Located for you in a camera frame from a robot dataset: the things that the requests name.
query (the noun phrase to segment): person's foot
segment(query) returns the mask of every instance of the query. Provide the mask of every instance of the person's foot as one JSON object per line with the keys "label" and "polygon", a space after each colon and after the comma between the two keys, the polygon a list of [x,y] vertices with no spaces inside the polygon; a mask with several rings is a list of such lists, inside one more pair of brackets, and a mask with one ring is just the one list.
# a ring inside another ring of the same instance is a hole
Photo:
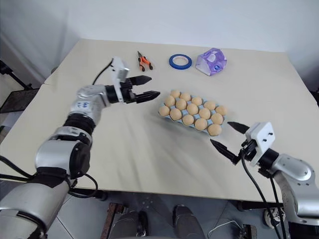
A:
{"label": "person's foot", "polygon": [[[283,221],[285,221],[286,219],[286,214],[284,212],[284,210],[282,208],[280,208],[281,212],[282,212],[282,216],[283,216]],[[274,228],[274,227],[277,227],[278,224],[280,224],[280,217],[279,217],[279,211],[277,208],[271,208],[270,209],[270,212],[272,213],[273,217],[274,217],[274,223],[275,224],[272,224],[271,222],[271,218],[269,216],[269,213],[268,213],[268,210],[266,209],[264,211],[264,219],[265,219],[265,223],[267,226],[269,226],[270,228]]]}
{"label": "person's foot", "polygon": [[146,237],[149,235],[149,221],[146,212],[139,212],[138,237]]}
{"label": "person's foot", "polygon": [[180,239],[205,239],[204,232],[192,211],[184,205],[177,205],[173,210],[175,234]]}

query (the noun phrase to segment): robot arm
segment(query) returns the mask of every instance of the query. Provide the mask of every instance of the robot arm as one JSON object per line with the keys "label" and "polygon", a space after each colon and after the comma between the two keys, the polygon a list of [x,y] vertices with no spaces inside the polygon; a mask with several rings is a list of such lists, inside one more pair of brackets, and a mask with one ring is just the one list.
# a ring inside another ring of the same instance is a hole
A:
{"label": "robot arm", "polygon": [[215,148],[237,164],[242,157],[252,166],[258,165],[263,176],[271,175],[282,192],[286,218],[292,239],[318,238],[319,236],[319,190],[315,184],[315,171],[305,161],[270,149],[275,140],[270,122],[256,123],[252,127],[228,122],[234,129],[244,133],[246,140],[238,156],[223,144],[212,140]]}
{"label": "robot arm", "polygon": [[33,178],[14,188],[0,202],[1,238],[46,238],[67,193],[76,179],[89,170],[92,133],[102,109],[116,102],[150,101],[160,94],[134,94],[133,85],[145,84],[151,78],[126,78],[128,69],[116,57],[111,67],[114,85],[91,85],[77,92],[64,125],[38,149]]}

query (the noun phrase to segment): pliers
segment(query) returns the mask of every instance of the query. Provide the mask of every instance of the pliers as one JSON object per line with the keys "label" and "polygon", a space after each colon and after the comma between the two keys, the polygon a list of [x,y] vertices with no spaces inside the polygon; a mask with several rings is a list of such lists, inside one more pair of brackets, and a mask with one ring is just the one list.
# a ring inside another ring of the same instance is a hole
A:
{"label": "pliers", "polygon": [[143,56],[139,51],[138,51],[138,55],[139,55],[138,60],[139,60],[139,64],[140,64],[140,70],[143,71],[143,72],[145,71],[145,67],[142,65],[142,63],[147,64],[147,65],[149,66],[150,70],[152,70],[152,69],[153,69],[153,66],[152,66],[151,63],[146,59],[146,57]]}

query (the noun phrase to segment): white table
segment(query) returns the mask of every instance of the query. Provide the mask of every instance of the white table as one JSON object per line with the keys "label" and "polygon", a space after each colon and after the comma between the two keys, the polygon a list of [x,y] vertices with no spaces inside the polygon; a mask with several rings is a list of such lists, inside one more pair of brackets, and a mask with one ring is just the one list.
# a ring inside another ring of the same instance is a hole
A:
{"label": "white table", "polygon": [[[93,133],[89,174],[103,190],[124,190],[212,198],[260,201],[242,166],[232,163],[211,145],[209,136],[157,114],[171,89],[215,100],[229,108],[228,121],[252,125],[271,121],[276,140],[272,149],[302,158],[319,172],[319,109],[285,53],[222,49],[227,56],[223,72],[208,77],[194,63],[176,70],[168,59],[183,53],[196,61],[208,47],[80,40],[59,68],[45,81],[0,145],[1,155],[29,173],[35,172],[38,147],[63,125],[76,91],[91,84],[97,73],[120,56],[127,62],[129,76],[141,75],[137,50],[154,63],[144,74],[152,81],[134,87],[135,93],[160,91],[143,104],[113,104],[104,109]],[[106,72],[97,84],[111,84]],[[225,126],[216,138],[238,153],[245,137]],[[250,170],[265,197],[274,201],[270,182]],[[1,165],[1,173],[17,175]],[[92,188],[85,177],[79,187]]]}

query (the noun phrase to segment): floor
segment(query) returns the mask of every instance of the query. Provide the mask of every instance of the floor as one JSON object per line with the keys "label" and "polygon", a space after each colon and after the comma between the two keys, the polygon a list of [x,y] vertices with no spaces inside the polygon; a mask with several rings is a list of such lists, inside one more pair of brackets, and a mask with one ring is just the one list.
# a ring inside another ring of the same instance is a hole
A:
{"label": "floor", "polygon": [[[19,185],[16,182],[0,182],[0,199]],[[171,212],[175,205],[188,206],[198,218],[207,234],[215,226],[229,220],[257,227],[258,239],[276,238],[275,231],[263,224],[263,210],[240,212],[235,201],[175,195],[159,195],[130,192],[110,192],[106,201],[95,198],[79,199],[67,196],[64,204],[48,231],[48,239],[99,239],[110,202],[123,203],[129,210],[144,210],[149,218],[151,236],[176,236],[173,233]],[[233,224],[220,227],[211,239],[237,239],[238,228]]]}

